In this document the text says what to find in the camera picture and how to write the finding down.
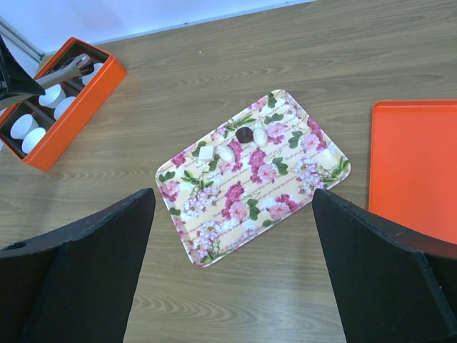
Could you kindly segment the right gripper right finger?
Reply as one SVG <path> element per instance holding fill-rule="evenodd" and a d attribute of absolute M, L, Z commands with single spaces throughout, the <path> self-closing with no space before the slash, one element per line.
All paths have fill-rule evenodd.
<path fill-rule="evenodd" d="M 454 342 L 456 245 L 318 189 L 313 215 L 347 342 Z"/>

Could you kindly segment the white square chocolate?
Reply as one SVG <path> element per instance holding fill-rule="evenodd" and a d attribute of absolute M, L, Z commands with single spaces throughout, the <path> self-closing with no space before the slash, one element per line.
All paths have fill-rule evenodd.
<path fill-rule="evenodd" d="M 212 161 L 215 156 L 215 148 L 214 146 L 201 146 L 199 149 L 199 161 L 208 162 Z"/>

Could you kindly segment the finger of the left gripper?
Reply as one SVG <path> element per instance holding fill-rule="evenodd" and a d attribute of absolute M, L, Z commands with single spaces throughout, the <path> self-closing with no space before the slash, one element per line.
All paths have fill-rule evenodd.
<path fill-rule="evenodd" d="M 1 38 L 1 100 L 44 94 L 44 89 L 24 71 Z"/>

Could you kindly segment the white shell chocolate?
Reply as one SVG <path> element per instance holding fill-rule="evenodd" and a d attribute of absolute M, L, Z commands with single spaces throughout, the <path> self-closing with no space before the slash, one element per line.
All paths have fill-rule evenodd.
<path fill-rule="evenodd" d="M 263 148 L 268 145 L 268 134 L 260 124 L 257 124 L 253 128 L 253 142 L 259 148 Z"/>
<path fill-rule="evenodd" d="M 218 147 L 218 155 L 226 163 L 234 163 L 236 160 L 233 150 L 226 145 L 221 145 Z"/>

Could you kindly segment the dark round chocolate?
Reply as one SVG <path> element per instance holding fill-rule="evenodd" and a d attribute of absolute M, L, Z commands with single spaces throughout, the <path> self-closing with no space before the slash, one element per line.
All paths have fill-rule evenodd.
<path fill-rule="evenodd" d="M 236 138 L 241 144 L 250 143 L 253 141 L 253 131 L 247 126 L 241 127 L 236 131 Z"/>

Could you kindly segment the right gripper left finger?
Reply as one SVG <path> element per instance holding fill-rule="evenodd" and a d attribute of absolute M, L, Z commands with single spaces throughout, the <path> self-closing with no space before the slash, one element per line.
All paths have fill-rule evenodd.
<path fill-rule="evenodd" d="M 122 342 L 156 200 L 150 188 L 1 250 L 3 342 Z"/>

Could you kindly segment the metal tongs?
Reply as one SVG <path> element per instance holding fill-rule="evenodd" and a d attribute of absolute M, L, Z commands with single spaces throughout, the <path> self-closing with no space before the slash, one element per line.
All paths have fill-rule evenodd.
<path fill-rule="evenodd" d="M 39 77 L 36 82 L 43 89 L 48 89 L 69 79 L 91 73 L 94 70 L 93 65 L 91 58 L 87 54 L 80 54 L 74 57 L 65 67 L 46 76 Z"/>

